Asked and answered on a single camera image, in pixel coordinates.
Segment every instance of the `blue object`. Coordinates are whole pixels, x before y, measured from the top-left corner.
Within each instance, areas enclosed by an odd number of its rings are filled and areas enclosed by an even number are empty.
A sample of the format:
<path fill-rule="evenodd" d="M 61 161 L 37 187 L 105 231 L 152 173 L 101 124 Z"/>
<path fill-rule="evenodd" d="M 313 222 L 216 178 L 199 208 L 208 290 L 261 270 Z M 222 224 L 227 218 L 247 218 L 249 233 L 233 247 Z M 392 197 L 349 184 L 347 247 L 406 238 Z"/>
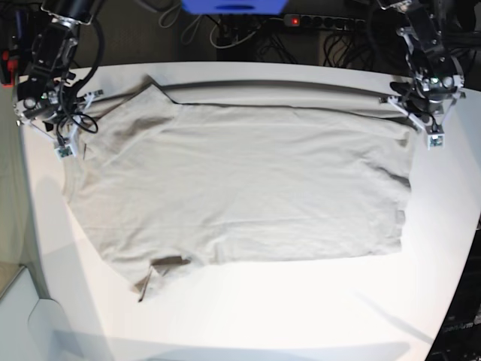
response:
<path fill-rule="evenodd" d="M 183 0 L 191 14 L 279 14 L 287 0 Z"/>

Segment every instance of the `beige t-shirt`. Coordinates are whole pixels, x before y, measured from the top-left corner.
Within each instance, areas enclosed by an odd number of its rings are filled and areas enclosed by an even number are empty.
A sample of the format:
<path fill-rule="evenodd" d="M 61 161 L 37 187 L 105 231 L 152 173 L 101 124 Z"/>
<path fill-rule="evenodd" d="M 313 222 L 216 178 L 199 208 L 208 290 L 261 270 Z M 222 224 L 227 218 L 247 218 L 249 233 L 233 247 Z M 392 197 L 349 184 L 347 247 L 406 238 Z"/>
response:
<path fill-rule="evenodd" d="M 82 134 L 65 196 L 101 257 L 150 291 L 196 267 L 401 249 L 415 131 L 336 111 L 176 105 L 151 86 Z"/>

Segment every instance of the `white tabletop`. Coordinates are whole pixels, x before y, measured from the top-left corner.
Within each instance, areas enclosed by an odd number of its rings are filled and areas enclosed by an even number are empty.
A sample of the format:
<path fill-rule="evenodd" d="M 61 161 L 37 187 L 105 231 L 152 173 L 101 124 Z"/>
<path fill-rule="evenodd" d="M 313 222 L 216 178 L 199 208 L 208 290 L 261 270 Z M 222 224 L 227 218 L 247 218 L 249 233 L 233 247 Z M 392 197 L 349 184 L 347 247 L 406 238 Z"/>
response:
<path fill-rule="evenodd" d="M 120 94 L 138 89 L 147 77 L 161 85 L 289 80 L 379 93 L 390 93 L 392 81 L 388 75 L 300 65 L 164 63 L 101 68 L 86 89 Z M 293 86 L 288 93 L 277 88 L 232 85 L 170 95 L 178 102 L 342 107 L 342 96 L 333 96 L 330 88 Z M 373 101 L 359 97 L 363 104 Z M 142 303 L 102 262 L 68 210 L 62 163 L 51 144 L 25 128 L 50 294 L 65 309 L 89 359 L 423 361 L 454 295 L 481 212 L 477 102 L 481 95 L 471 91 L 460 101 L 446 124 L 444 149 L 427 151 L 419 138 L 402 253 L 210 266 Z"/>

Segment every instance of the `white table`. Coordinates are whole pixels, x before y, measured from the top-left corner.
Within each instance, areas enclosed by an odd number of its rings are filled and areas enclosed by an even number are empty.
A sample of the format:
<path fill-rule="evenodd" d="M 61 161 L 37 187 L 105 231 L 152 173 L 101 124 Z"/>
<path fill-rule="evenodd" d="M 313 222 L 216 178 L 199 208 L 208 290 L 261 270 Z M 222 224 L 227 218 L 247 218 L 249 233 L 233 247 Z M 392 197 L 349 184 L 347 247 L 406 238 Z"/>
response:
<path fill-rule="evenodd" d="M 101 68 L 86 89 L 125 93 L 147 76 L 161 85 L 290 80 L 379 93 L 390 93 L 392 81 L 388 75 L 300 65 L 164 63 Z M 170 95 L 179 102 L 309 107 L 336 102 L 329 89 L 229 89 L 178 89 Z M 68 210 L 62 164 L 51 145 L 25 128 L 50 294 L 65 309 L 88 359 L 423 361 L 454 295 L 481 212 L 479 102 L 481 94 L 471 91 L 460 101 L 446 125 L 443 150 L 428 152 L 419 138 L 402 253 L 211 266 L 140 304 Z"/>

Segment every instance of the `power strip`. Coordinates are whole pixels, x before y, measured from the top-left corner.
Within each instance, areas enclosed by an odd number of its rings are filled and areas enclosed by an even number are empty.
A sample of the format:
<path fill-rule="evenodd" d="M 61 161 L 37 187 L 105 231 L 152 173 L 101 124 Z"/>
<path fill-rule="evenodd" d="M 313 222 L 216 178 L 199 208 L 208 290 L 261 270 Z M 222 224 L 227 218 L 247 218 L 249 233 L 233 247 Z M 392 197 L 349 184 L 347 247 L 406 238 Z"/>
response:
<path fill-rule="evenodd" d="M 366 29 L 365 20 L 346 17 L 324 17 L 320 15 L 286 14 L 284 25 L 289 28 L 323 29 L 323 30 L 357 30 Z"/>

